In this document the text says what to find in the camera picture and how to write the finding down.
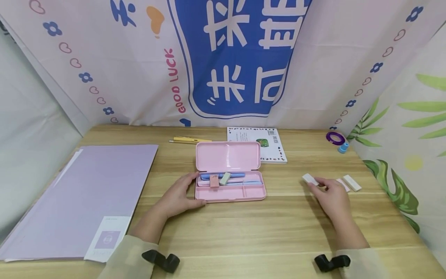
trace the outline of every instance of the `wooden table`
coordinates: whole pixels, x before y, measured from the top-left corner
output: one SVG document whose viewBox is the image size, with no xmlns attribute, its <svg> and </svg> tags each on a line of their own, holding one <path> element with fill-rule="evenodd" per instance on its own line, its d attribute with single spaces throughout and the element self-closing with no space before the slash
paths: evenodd
<svg viewBox="0 0 446 279">
<path fill-rule="evenodd" d="M 262 164 L 268 196 L 263 201 L 208 204 L 171 219 L 160 251 L 181 265 L 174 275 L 155 268 L 152 278 L 340 278 L 320 273 L 313 258 L 336 250 L 330 221 L 309 194 L 305 173 L 327 178 L 350 174 L 362 190 L 350 192 L 355 221 L 377 249 L 391 278 L 445 278 L 446 273 L 381 190 L 356 152 L 340 154 L 326 131 L 279 130 L 288 164 Z M 195 171 L 195 146 L 168 143 L 173 136 L 226 140 L 223 128 L 102 125 L 82 145 L 159 144 L 131 226 L 182 174 Z M 194 196 L 194 187 L 188 191 Z M 85 261 L 0 263 L 3 279 L 95 279 L 103 264 Z"/>
</svg>

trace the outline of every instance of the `green leaf print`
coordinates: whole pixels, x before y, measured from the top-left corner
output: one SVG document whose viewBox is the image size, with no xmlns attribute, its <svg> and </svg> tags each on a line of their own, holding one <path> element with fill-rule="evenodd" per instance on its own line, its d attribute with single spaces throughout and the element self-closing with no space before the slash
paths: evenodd
<svg viewBox="0 0 446 279">
<path fill-rule="evenodd" d="M 399 103 L 398 106 L 403 109 L 416 112 L 443 112 L 446 111 L 446 102 L 410 102 Z"/>
<path fill-rule="evenodd" d="M 418 200 L 412 194 L 412 192 L 407 188 L 404 181 L 399 177 L 396 172 L 391 169 L 393 182 L 395 184 L 395 194 L 390 194 L 393 196 L 393 201 L 395 205 L 404 213 L 410 215 L 418 215 Z"/>
<path fill-rule="evenodd" d="M 426 126 L 430 126 L 430 125 L 442 122 L 444 120 L 446 120 L 446 113 L 412 120 L 407 123 L 404 123 L 403 127 L 421 128 L 421 127 L 426 127 Z"/>
<path fill-rule="evenodd" d="M 359 135 L 372 135 L 376 134 L 377 132 L 381 131 L 382 128 L 368 128 L 375 122 L 377 122 L 379 119 L 381 119 L 384 114 L 386 114 L 388 107 L 380 112 L 378 115 L 376 115 L 374 118 L 372 118 L 368 123 L 366 121 L 370 119 L 373 114 L 376 111 L 376 107 L 378 106 L 379 98 L 376 99 L 376 101 L 373 103 L 372 107 L 364 114 L 364 116 L 361 118 L 358 124 L 354 127 L 354 129 L 350 132 L 350 135 L 348 135 L 347 140 L 351 141 L 355 139 L 357 142 L 362 143 L 365 146 L 369 147 L 380 147 L 381 145 L 371 142 L 368 139 L 365 139 L 364 137 L 359 137 Z"/>
<path fill-rule="evenodd" d="M 443 129 L 439 129 L 437 131 L 433 131 L 433 132 L 427 133 L 426 135 L 421 136 L 420 139 L 444 137 L 444 136 L 446 136 L 446 127 L 443 128 Z"/>
<path fill-rule="evenodd" d="M 390 197 L 390 200 L 398 207 L 401 212 L 410 215 L 418 215 L 418 199 L 412 194 L 409 188 L 407 188 L 403 179 L 393 169 L 390 170 L 392 173 L 393 183 L 395 185 L 395 192 L 392 193 L 387 182 L 388 164 L 386 161 L 383 160 L 378 159 L 377 161 L 379 162 L 379 164 L 372 160 L 364 160 L 363 162 L 372 172 L 376 180 L 378 180 L 378 183 Z M 413 227 L 413 229 L 417 233 L 419 233 L 420 227 L 418 226 L 418 224 L 408 217 L 406 217 L 406 219 Z"/>
<path fill-rule="evenodd" d="M 365 146 L 369 146 L 369 147 L 380 147 L 379 144 L 376 144 L 376 143 L 373 143 L 373 142 L 371 142 L 371 141 L 369 141 L 369 140 L 366 140 L 366 139 L 363 138 L 363 137 L 355 137 L 355 140 L 356 140 L 357 142 L 360 142 L 360 143 L 364 144 Z"/>
<path fill-rule="evenodd" d="M 367 121 L 367 119 L 369 119 L 369 118 L 375 113 L 376 106 L 378 105 L 378 100 L 379 100 L 379 98 L 377 98 L 377 99 L 373 102 L 373 104 L 372 104 L 372 106 L 370 107 L 370 109 L 365 113 L 365 115 L 364 115 L 363 118 L 361 119 L 361 122 L 362 122 L 362 123 L 364 123 L 365 121 Z"/>
<path fill-rule="evenodd" d="M 446 77 L 437 77 L 437 76 L 431 76 L 431 75 L 422 75 L 417 74 L 418 80 L 423 83 L 424 85 L 427 85 L 434 89 L 439 89 L 441 91 L 446 92 Z M 446 102 L 408 102 L 408 103 L 400 103 L 398 104 L 399 107 L 411 110 L 411 111 L 417 111 L 417 112 L 444 112 L 446 111 Z M 427 127 L 430 125 L 434 125 L 440 122 L 446 121 L 446 113 L 437 114 L 430 117 L 424 117 L 415 119 L 409 122 L 406 122 L 403 124 L 403 127 L 408 128 L 421 128 L 421 127 Z M 426 133 L 419 137 L 420 139 L 429 139 L 429 138 L 436 138 L 436 137 L 444 137 L 446 136 L 446 127 L 441 128 L 439 130 L 435 130 L 430 133 Z M 438 157 L 445 156 L 446 151 L 442 152 L 438 155 Z"/>
<path fill-rule="evenodd" d="M 412 228 L 417 232 L 420 233 L 420 226 L 411 218 L 407 217 L 406 215 L 404 215 L 404 218 L 406 218 L 406 220 L 409 222 L 409 224 L 412 226 Z"/>
<path fill-rule="evenodd" d="M 378 166 L 378 164 L 372 160 L 364 160 L 363 162 L 365 166 L 372 172 L 373 176 L 376 177 L 380 171 L 380 167 Z"/>
<path fill-rule="evenodd" d="M 368 128 L 359 132 L 360 135 L 371 135 L 381 131 L 383 128 Z"/>
<path fill-rule="evenodd" d="M 375 116 L 375 118 L 373 118 L 372 120 L 370 120 L 370 122 L 368 122 L 366 125 L 364 125 L 362 128 L 367 128 L 368 126 L 374 124 L 375 122 L 377 122 L 379 119 L 381 119 L 381 117 L 384 116 L 384 114 L 386 114 L 386 112 L 388 111 L 389 107 L 387 107 L 385 110 L 383 110 L 382 112 L 380 112 L 377 116 Z"/>
<path fill-rule="evenodd" d="M 417 74 L 417 78 L 424 85 L 446 91 L 446 78 L 422 74 Z"/>
</svg>

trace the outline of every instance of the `yellow pencil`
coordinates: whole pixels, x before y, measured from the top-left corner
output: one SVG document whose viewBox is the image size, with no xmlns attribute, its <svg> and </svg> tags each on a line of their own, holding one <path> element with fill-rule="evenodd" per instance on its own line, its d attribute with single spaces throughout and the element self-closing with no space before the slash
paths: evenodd
<svg viewBox="0 0 446 279">
<path fill-rule="evenodd" d="M 180 137 L 180 136 L 176 136 L 173 138 L 174 141 L 178 141 L 178 142 L 211 142 L 211 140 L 204 140 L 204 139 L 199 139 L 199 138 L 191 138 L 191 137 Z"/>
<path fill-rule="evenodd" d="M 197 144 L 197 142 L 181 142 L 181 141 L 169 141 L 170 143 L 184 143 L 184 144 Z"/>
</svg>

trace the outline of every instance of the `black hair clip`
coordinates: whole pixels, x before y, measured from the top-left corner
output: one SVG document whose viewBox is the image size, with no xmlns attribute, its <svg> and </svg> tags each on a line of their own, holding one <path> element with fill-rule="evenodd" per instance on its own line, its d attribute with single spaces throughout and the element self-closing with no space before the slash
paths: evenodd
<svg viewBox="0 0 446 279">
<path fill-rule="evenodd" d="M 329 272 L 336 268 L 340 267 L 348 267 L 350 266 L 350 258 L 347 255 L 340 255 L 328 261 L 325 254 L 319 255 L 314 258 L 314 261 L 319 267 L 319 270 L 322 272 Z"/>
<path fill-rule="evenodd" d="M 142 258 L 148 262 L 151 262 L 164 271 L 169 273 L 174 273 L 180 264 L 180 259 L 174 254 L 170 254 L 167 259 L 166 257 L 156 250 L 149 250 L 141 254 Z"/>
</svg>

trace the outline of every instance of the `sheer sleeve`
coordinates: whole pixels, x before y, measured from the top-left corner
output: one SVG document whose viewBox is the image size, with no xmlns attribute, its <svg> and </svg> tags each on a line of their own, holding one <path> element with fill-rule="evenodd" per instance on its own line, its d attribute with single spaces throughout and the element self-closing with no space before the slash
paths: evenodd
<svg viewBox="0 0 446 279">
<path fill-rule="evenodd" d="M 388 279 L 387 271 L 382 264 L 378 253 L 372 249 L 338 250 L 336 256 L 347 255 L 350 260 L 349 267 L 340 268 L 343 279 Z"/>
<path fill-rule="evenodd" d="M 124 236 L 98 279 L 149 279 L 153 264 L 141 257 L 147 250 L 158 250 L 158 244 Z"/>
</svg>

